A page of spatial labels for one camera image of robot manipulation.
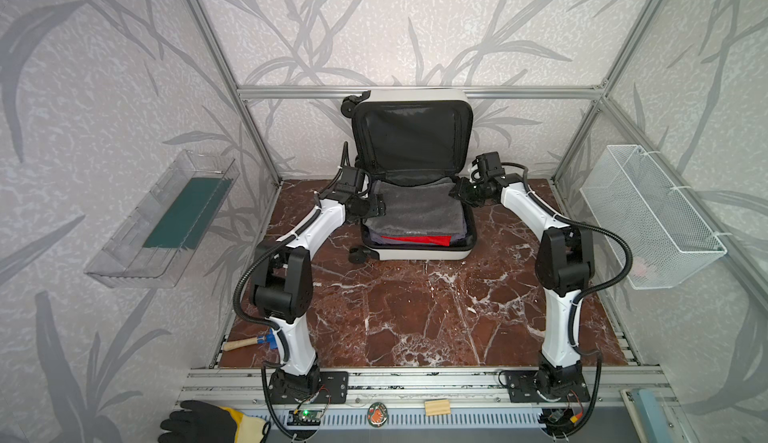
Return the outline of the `purple trousers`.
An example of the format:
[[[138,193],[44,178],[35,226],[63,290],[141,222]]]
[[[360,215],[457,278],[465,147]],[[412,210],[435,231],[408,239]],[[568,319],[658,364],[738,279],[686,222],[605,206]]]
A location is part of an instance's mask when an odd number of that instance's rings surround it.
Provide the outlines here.
[[[373,231],[369,232],[369,238],[374,243],[382,244],[382,245],[384,245],[384,244],[388,244],[388,245],[395,245],[395,244],[397,244],[397,243],[392,244],[392,243],[388,243],[388,242],[382,241],[380,239],[381,236],[387,236],[387,235],[381,235],[381,234],[373,232]],[[450,235],[450,236],[452,237],[452,243],[451,243],[450,247],[462,246],[462,245],[464,245],[466,243],[466,236],[463,235],[463,234],[453,234],[453,235]]]

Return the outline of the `grey towel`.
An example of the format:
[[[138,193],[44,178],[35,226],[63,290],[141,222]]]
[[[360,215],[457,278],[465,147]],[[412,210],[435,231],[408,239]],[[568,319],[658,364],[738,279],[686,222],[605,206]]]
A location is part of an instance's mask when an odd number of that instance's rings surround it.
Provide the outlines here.
[[[365,225],[379,236],[448,236],[463,238],[468,232],[462,203],[450,195],[455,182],[448,177],[418,186],[398,186],[377,181],[374,193],[385,205],[382,216]]]

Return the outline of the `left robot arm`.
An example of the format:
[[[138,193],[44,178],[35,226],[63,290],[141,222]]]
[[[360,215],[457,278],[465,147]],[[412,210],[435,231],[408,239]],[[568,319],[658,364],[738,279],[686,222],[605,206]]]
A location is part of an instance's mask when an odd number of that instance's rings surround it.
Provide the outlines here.
[[[265,383],[266,398],[277,392],[289,402],[307,401],[321,391],[322,373],[306,319],[314,292],[312,258],[337,228],[384,214],[372,177],[352,165],[344,144],[338,171],[314,194],[311,211],[277,240],[257,245],[236,284],[232,307],[240,320],[269,328],[275,339],[279,360],[263,364],[273,370]]]

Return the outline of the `red t-shirt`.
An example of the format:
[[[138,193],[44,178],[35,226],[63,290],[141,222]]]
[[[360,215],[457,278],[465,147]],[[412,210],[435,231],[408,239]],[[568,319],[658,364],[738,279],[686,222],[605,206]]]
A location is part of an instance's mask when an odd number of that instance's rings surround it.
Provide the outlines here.
[[[392,244],[416,244],[450,247],[452,237],[450,235],[426,235],[426,236],[381,236],[382,241]]]

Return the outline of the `black and white suitcase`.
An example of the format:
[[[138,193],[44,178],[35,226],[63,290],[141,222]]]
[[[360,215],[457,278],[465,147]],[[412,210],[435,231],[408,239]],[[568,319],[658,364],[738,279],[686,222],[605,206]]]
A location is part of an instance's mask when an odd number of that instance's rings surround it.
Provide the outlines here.
[[[345,97],[341,114],[351,123],[356,146],[352,165],[377,181],[418,186],[451,178],[464,169],[473,126],[473,109],[455,89],[379,89]],[[370,240],[360,221],[362,242],[348,259],[362,264],[378,260],[461,260],[474,249],[477,228],[471,206],[463,203],[468,232],[462,246],[388,245]]]

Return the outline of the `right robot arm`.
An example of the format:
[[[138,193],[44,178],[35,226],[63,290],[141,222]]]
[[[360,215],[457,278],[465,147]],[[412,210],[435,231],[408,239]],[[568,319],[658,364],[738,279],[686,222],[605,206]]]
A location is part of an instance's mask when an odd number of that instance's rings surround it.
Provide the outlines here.
[[[514,213],[539,240],[535,275],[546,300],[545,338],[534,390],[546,401],[558,401],[582,387],[582,358],[589,353],[579,344],[582,302],[626,278],[634,255],[618,234],[603,227],[572,220],[541,199],[528,181],[528,168],[503,162],[496,152],[477,156],[470,176],[457,183],[452,195],[479,207],[488,200]],[[598,285],[594,235],[616,242],[624,254],[619,273]]]

